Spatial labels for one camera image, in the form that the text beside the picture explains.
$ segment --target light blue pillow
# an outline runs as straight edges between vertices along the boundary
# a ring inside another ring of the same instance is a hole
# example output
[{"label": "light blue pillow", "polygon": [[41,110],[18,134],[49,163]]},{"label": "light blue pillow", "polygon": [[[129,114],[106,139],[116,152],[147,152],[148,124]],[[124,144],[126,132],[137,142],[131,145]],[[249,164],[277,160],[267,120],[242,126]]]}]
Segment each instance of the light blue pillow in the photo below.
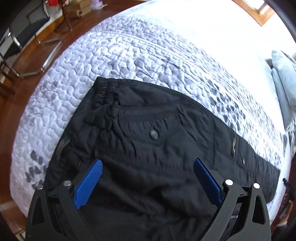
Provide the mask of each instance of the light blue pillow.
[{"label": "light blue pillow", "polygon": [[276,93],[279,99],[279,105],[281,107],[285,131],[293,131],[296,124],[296,113],[289,104],[281,78],[275,68],[272,69],[272,78],[274,80]]},{"label": "light blue pillow", "polygon": [[288,102],[296,111],[296,61],[282,51],[273,50],[271,53],[272,65],[276,68]]}]

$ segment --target silver bolt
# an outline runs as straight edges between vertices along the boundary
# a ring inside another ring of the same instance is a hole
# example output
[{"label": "silver bolt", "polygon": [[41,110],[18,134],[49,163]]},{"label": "silver bolt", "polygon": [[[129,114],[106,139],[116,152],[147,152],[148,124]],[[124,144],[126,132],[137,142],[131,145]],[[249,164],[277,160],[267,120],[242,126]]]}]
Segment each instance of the silver bolt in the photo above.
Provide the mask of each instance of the silver bolt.
[{"label": "silver bolt", "polygon": [[72,184],[72,182],[69,181],[69,180],[64,181],[64,186],[65,186],[65,187],[69,187],[69,186],[71,186],[71,184]]},{"label": "silver bolt", "polygon": [[43,189],[43,185],[42,184],[39,184],[38,186],[37,186],[37,190],[42,190]]},{"label": "silver bolt", "polygon": [[228,186],[232,186],[232,185],[233,185],[233,181],[230,180],[230,179],[225,180],[225,183],[226,183]]},{"label": "silver bolt", "polygon": [[253,186],[254,186],[254,188],[256,188],[256,189],[259,189],[259,188],[260,188],[260,185],[259,185],[258,183],[254,183]]}]

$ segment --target hardwood floor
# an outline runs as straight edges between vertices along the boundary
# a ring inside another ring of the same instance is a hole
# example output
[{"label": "hardwood floor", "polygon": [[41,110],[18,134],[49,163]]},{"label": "hardwood floor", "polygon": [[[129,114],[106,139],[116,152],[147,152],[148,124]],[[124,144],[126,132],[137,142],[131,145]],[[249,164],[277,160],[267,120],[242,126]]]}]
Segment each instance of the hardwood floor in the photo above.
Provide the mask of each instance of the hardwood floor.
[{"label": "hardwood floor", "polygon": [[[102,10],[92,11],[81,19],[72,20],[73,30],[71,32],[67,32],[67,26],[63,24],[57,32],[50,32],[48,34],[46,39],[62,37],[62,45],[55,58],[78,37],[102,20],[142,2],[134,0],[104,0],[104,3],[107,3],[108,6]],[[36,46],[33,50],[24,50],[15,62],[14,68],[20,73],[37,70],[41,67],[41,64],[54,46],[54,44],[47,45],[44,48]],[[0,98],[0,211],[15,234],[25,229],[26,218],[14,203],[9,190],[12,145],[20,117],[42,76],[43,73],[25,79],[14,77],[15,81],[11,84],[11,87],[15,94],[6,100]]]}]

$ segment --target zipper pull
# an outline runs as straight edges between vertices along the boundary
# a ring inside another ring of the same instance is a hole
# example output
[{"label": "zipper pull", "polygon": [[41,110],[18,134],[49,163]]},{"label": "zipper pull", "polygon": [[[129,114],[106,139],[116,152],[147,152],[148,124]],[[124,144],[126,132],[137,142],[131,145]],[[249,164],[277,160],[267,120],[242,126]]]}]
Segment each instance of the zipper pull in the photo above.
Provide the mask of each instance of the zipper pull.
[{"label": "zipper pull", "polygon": [[234,133],[234,138],[232,139],[232,147],[231,147],[231,156],[235,154],[235,144],[237,143],[237,134]]}]

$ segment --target cardboard box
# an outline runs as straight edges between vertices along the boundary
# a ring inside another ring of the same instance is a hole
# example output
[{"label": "cardboard box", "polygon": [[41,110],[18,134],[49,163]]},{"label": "cardboard box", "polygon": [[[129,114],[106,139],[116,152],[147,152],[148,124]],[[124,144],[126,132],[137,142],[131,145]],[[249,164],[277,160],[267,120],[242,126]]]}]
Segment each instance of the cardboard box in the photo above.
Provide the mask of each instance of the cardboard box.
[{"label": "cardboard box", "polygon": [[81,18],[82,16],[86,15],[90,11],[91,11],[91,6],[88,5],[83,9],[78,9],[76,11],[68,11],[68,14],[70,18]]},{"label": "cardboard box", "polygon": [[77,10],[82,10],[87,6],[91,5],[92,0],[73,0],[67,6],[68,11],[74,12]]}]

